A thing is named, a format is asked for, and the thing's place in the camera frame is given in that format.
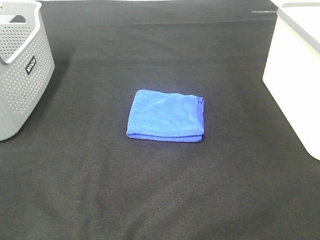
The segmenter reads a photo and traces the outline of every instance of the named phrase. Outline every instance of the black tablecloth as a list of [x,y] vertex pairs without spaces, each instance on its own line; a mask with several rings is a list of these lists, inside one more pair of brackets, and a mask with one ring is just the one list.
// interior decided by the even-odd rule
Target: black tablecloth
[[[2,240],[316,240],[320,162],[262,82],[266,0],[43,2],[55,60],[0,143]],[[126,136],[135,93],[205,98],[199,143]]]

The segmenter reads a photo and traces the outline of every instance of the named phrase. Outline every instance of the microfiber cloth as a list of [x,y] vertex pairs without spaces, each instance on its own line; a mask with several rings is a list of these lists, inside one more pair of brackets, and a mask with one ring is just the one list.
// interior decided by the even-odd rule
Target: microfiber cloth
[[126,135],[133,139],[200,142],[205,134],[203,97],[139,90]]

